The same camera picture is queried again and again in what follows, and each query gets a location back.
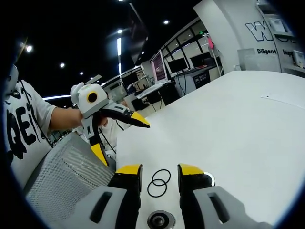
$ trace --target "black rubber ring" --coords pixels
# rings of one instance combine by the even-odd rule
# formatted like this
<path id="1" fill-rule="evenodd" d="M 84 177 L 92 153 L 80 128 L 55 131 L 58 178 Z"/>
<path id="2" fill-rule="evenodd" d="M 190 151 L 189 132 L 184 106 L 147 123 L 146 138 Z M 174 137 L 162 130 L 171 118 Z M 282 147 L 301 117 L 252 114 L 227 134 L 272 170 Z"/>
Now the black rubber ring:
<path id="1" fill-rule="evenodd" d="M 159 172 L 161 172 L 161 171 L 166 171 L 166 172 L 168 172 L 168 174 L 170 175 L 170 177 L 168 178 L 168 180 L 166 181 L 166 182 L 164 182 L 164 184 L 162 184 L 162 185 L 157 185 L 157 184 L 155 184 L 154 183 L 154 181 L 155 180 L 158 180 L 158 179 L 153 179 L 154 178 L 154 176 L 157 174 L 157 173 L 159 173 Z M 166 185 L 169 181 L 170 181 L 170 179 L 171 179 L 171 172 L 170 171 L 168 171 L 167 169 L 159 169 L 157 172 L 155 172 L 154 173 L 154 175 L 153 175 L 153 177 L 152 177 L 152 183 L 154 184 L 154 185 L 156 185 L 156 186 L 163 186 L 163 185 Z"/>
<path id="2" fill-rule="evenodd" d="M 165 190 L 164 190 L 164 192 L 163 192 L 161 195 L 159 195 L 159 196 L 153 196 L 153 195 L 150 194 L 150 192 L 149 192 L 149 186 L 150 186 L 155 180 L 163 181 L 163 182 L 164 182 L 164 185 L 165 185 Z M 148 195 L 150 195 L 151 197 L 158 198 L 158 197 L 163 196 L 163 195 L 166 193 L 166 191 L 167 191 L 167 184 L 166 184 L 165 181 L 162 180 L 162 179 L 155 179 L 155 180 L 152 180 L 152 181 L 149 183 L 149 185 L 147 186 L 147 193 L 148 193 Z"/>

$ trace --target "white pillar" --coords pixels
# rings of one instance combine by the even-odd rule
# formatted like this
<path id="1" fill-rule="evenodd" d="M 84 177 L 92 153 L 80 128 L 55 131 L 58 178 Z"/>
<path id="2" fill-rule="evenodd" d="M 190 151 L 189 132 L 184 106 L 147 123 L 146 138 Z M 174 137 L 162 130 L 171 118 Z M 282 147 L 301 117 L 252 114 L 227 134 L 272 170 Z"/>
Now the white pillar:
<path id="1" fill-rule="evenodd" d="M 259 55 L 266 55 L 258 51 L 261 49 L 276 50 L 255 3 L 255 0 L 203 0 L 194 7 L 220 51 L 225 73 L 239 64 L 238 49 L 254 48 L 255 54 Z M 279 66 L 277 53 L 272 53 L 268 53 L 270 59 L 267 61 Z"/>

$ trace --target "computer monitor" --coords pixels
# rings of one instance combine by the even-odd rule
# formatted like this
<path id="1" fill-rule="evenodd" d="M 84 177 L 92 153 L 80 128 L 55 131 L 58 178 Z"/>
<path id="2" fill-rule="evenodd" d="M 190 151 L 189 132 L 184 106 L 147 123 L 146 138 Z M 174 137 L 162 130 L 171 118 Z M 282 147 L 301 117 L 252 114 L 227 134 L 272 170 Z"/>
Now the computer monitor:
<path id="1" fill-rule="evenodd" d="M 130 84 L 137 82 L 139 79 L 137 73 L 131 73 L 130 75 L 122 78 L 122 80 L 125 86 L 129 86 Z"/>
<path id="2" fill-rule="evenodd" d="M 151 64 L 155 83 L 168 81 L 161 50 L 152 58 Z"/>
<path id="3" fill-rule="evenodd" d="M 168 66 L 170 67 L 172 73 L 176 73 L 178 71 L 182 71 L 183 69 L 187 68 L 184 58 L 180 58 L 178 60 L 168 62 Z"/>
<path id="4" fill-rule="evenodd" d="M 190 59 L 194 65 L 194 68 L 196 68 L 196 67 L 201 67 L 203 65 L 207 65 L 207 63 L 205 63 L 204 60 L 208 59 L 208 58 L 211 58 L 211 55 L 209 52 L 206 52 L 206 53 L 200 54 L 198 56 L 194 56 Z"/>

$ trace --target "white table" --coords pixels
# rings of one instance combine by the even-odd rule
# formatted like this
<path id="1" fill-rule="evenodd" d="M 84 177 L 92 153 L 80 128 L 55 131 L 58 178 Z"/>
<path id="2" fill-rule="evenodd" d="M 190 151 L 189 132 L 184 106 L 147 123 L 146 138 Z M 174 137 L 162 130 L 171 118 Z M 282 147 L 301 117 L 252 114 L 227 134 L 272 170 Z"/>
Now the white table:
<path id="1" fill-rule="evenodd" d="M 158 91 L 160 88 L 162 88 L 166 83 L 169 83 L 170 81 L 166 81 L 166 82 L 163 82 L 163 83 L 157 83 L 149 88 L 147 88 L 146 90 L 144 90 L 141 94 L 138 94 L 136 97 L 138 99 L 143 99 L 145 98 L 146 96 L 148 96 L 149 94 L 155 92 L 155 91 Z"/>
<path id="2" fill-rule="evenodd" d="M 262 95 L 277 94 L 295 105 Z M 305 175 L 305 79 L 284 73 L 239 71 L 184 96 L 147 118 L 150 129 L 130 127 L 118 137 L 117 167 L 143 164 L 137 228 L 155 210 L 179 208 L 177 164 L 212 173 L 256 221 L 275 225 L 296 198 Z M 152 198 L 155 171 L 170 170 L 166 194 Z M 163 187 L 151 187 L 159 194 Z"/>

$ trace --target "gray mesh chair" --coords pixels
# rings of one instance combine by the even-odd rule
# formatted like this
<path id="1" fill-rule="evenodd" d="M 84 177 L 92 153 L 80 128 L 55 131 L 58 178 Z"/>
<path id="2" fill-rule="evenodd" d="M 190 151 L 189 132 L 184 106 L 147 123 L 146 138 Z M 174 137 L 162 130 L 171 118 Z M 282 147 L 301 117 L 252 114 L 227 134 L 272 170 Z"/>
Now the gray mesh chair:
<path id="1" fill-rule="evenodd" d="M 74 213 L 75 205 L 98 186 L 106 186 L 116 165 L 106 167 L 77 134 L 63 138 L 37 166 L 26 187 L 26 199 L 47 224 Z"/>

